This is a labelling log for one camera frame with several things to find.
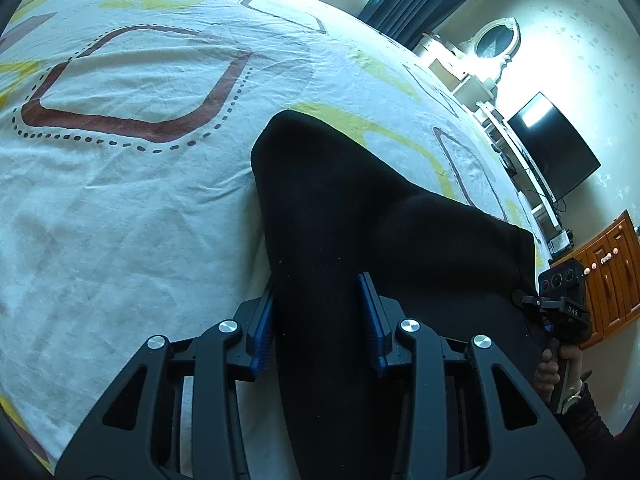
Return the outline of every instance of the white mirror frame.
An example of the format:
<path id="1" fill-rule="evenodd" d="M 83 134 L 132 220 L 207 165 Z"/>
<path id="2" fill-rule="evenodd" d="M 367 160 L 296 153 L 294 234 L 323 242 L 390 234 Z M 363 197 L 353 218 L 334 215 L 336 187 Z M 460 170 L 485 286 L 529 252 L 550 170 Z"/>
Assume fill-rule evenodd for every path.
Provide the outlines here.
<path id="1" fill-rule="evenodd" d="M 513 39 L 509 46 L 503 50 L 498 56 L 495 57 L 478 57 L 476 55 L 476 48 L 482 37 L 492 28 L 495 27 L 507 27 L 513 31 Z M 492 79 L 494 82 L 498 82 L 502 75 L 502 69 L 511 60 L 511 54 L 517 49 L 520 44 L 520 27 L 518 22 L 512 16 L 509 18 L 501 18 L 500 20 L 493 20 L 482 27 L 476 34 L 468 41 L 460 44 L 460 50 L 465 52 L 468 56 L 468 61 L 474 68 L 476 75 L 481 80 Z"/>

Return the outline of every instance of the flat screen tv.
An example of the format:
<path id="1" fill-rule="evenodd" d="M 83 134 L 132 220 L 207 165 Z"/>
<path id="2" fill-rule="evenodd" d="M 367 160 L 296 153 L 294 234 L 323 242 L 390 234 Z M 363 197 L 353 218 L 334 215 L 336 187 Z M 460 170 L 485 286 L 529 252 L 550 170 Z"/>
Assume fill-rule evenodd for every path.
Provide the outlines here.
<path id="1" fill-rule="evenodd" d="M 508 122 L 556 200 L 600 167 L 578 131 L 542 92 Z"/>

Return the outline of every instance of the wooden cabinet door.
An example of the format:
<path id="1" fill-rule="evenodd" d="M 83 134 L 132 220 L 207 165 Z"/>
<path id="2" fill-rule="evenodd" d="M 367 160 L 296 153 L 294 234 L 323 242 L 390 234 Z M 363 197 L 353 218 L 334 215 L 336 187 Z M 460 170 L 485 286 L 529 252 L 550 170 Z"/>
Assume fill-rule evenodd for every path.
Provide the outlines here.
<path id="1" fill-rule="evenodd" d="M 586 251 L 582 251 L 574 256 L 584 267 L 589 267 L 590 262 L 587 257 Z M 600 304 L 598 303 L 598 295 L 595 289 L 595 282 L 591 279 L 591 273 L 585 275 L 585 302 L 589 309 L 590 321 L 591 321 L 591 339 L 586 343 L 580 345 L 580 348 L 588 348 L 591 345 L 601 341 L 604 337 L 602 333 L 602 313 L 600 311 Z"/>
<path id="2" fill-rule="evenodd" d="M 638 286 L 638 242 L 628 222 L 622 221 L 607 233 L 611 246 L 611 261 L 615 264 L 622 287 L 626 322 L 640 316 L 640 287 Z"/>
<path id="3" fill-rule="evenodd" d="M 622 297 L 622 292 L 615 265 L 612 264 L 612 260 L 604 264 L 601 262 L 601 259 L 611 252 L 607 236 L 598 238 L 586 248 L 585 252 L 591 266 L 596 264 L 596 268 L 592 268 L 589 273 L 588 281 L 593 282 L 596 289 L 596 297 L 602 313 L 602 331 L 606 336 L 626 323 L 623 303 L 618 301 L 618 298 Z"/>

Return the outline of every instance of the camera lens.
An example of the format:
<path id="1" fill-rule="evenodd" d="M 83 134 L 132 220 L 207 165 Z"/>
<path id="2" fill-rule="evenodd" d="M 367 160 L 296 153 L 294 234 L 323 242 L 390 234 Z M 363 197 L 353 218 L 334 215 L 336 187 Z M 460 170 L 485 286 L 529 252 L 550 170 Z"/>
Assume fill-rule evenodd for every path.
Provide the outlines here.
<path id="1" fill-rule="evenodd" d="M 551 278 L 551 286 L 553 288 L 558 288 L 561 283 L 562 283 L 562 274 L 560 274 L 559 272 L 556 272 Z"/>

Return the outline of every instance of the bed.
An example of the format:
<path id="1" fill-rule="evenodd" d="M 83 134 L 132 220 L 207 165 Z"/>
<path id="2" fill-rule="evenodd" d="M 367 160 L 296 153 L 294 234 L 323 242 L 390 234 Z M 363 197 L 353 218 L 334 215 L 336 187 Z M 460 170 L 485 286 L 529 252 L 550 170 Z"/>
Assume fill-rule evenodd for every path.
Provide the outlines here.
<path id="1" fill-rule="evenodd" d="M 0 403 L 49 470 L 149 335 L 197 336 L 260 295 L 249 155 L 286 108 L 533 232 L 547 268 L 478 126 L 352 16 L 316 0 L 33 0 L 0 38 Z M 239 397 L 254 478 L 295 478 L 274 368 Z"/>

